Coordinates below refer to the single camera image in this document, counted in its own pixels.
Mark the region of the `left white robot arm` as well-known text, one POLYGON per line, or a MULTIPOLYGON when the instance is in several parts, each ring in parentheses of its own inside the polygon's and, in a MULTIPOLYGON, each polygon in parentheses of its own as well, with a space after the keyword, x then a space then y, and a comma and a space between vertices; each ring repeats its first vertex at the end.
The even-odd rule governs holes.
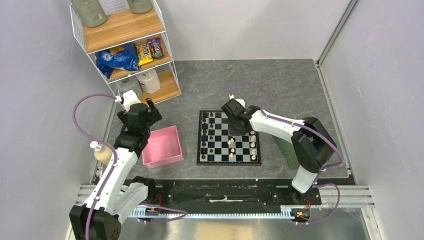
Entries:
POLYGON ((148 205, 157 198, 152 178, 135 177, 127 190, 121 192, 121 188, 148 144, 150 127, 162 115, 151 98, 143 103, 133 90, 110 98, 125 109, 118 113, 123 128, 114 145, 105 145, 112 156, 95 189, 82 205, 74 205, 69 212, 77 240, 117 240, 133 210, 141 202, 148 205))

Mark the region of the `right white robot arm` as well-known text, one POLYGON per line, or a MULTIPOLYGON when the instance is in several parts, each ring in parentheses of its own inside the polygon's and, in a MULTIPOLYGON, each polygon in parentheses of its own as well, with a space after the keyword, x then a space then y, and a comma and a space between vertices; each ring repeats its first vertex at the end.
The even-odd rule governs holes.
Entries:
POLYGON ((244 107, 231 98, 221 110, 228 117, 231 136, 241 136, 251 131, 270 134, 292 146, 299 163, 288 191, 289 200, 300 205, 309 198, 309 189, 318 181, 325 164, 337 151, 335 141, 323 124, 315 117, 291 119, 278 116, 251 105, 244 107))

